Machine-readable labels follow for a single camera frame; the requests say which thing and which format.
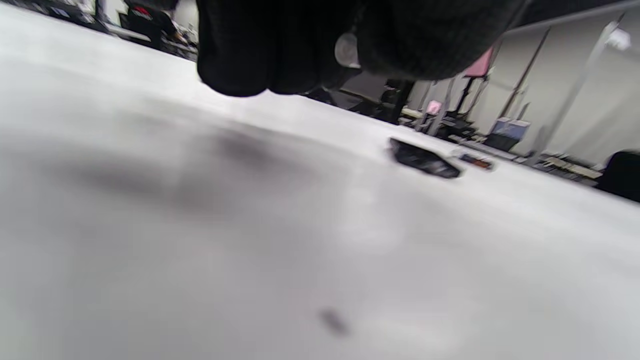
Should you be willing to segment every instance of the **pink sign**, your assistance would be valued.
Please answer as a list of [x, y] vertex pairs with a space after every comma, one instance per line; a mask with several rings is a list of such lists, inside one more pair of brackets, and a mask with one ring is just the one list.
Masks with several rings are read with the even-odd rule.
[[427, 104], [427, 114], [438, 115], [438, 112], [440, 112], [441, 107], [442, 107], [441, 102], [429, 101], [429, 104]]
[[476, 60], [476, 62], [465, 71], [465, 76], [470, 78], [481, 78], [486, 76], [487, 72], [489, 72], [489, 62], [491, 60], [492, 52], [493, 49], [489, 49], [486, 53], [480, 56], [480, 59]]

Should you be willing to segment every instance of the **small object on table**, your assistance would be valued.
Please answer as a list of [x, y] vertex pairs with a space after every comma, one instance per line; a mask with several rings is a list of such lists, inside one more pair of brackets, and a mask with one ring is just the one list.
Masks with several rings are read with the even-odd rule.
[[477, 166], [479, 168], [483, 168], [483, 169], [489, 170], [489, 171], [495, 170], [495, 163], [490, 161], [487, 158], [482, 158], [480, 156], [469, 154], [467, 152], [463, 152], [463, 153], [457, 154], [455, 156], [458, 159], [464, 161], [465, 163], [470, 163], [471, 165]]
[[454, 179], [462, 174], [462, 171], [444, 160], [435, 152], [421, 149], [420, 147], [391, 138], [391, 149], [394, 157], [400, 164], [416, 168], [427, 174], [436, 175], [445, 179]]

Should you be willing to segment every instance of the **black chair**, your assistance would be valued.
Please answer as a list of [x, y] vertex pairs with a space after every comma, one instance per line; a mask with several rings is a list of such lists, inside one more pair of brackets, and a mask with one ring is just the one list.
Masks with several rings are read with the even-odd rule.
[[120, 19], [120, 27], [123, 29], [129, 29], [129, 18], [125, 13], [118, 13], [118, 18]]
[[504, 152], [509, 152], [519, 142], [518, 139], [504, 134], [489, 134], [483, 144]]
[[640, 202], [640, 152], [624, 150], [613, 154], [595, 188]]

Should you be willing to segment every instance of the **person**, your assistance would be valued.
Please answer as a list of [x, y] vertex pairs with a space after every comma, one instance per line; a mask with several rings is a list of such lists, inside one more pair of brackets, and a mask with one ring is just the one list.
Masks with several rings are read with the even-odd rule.
[[154, 49], [160, 50], [163, 35], [169, 40], [185, 43], [173, 21], [164, 11], [133, 2], [127, 2], [127, 5], [129, 6], [127, 11], [129, 29], [145, 35], [151, 40], [150, 44], [142, 43], [143, 45], [150, 45]]

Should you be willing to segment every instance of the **red logo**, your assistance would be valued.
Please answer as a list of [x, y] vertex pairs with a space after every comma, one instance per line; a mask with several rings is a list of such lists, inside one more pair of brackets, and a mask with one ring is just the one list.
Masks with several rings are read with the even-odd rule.
[[133, 10], [136, 10], [138, 12], [141, 12], [141, 13], [145, 14], [145, 15], [151, 16], [151, 14], [149, 14], [149, 11], [147, 9], [143, 8], [142, 6], [136, 6], [135, 8], [133, 8]]

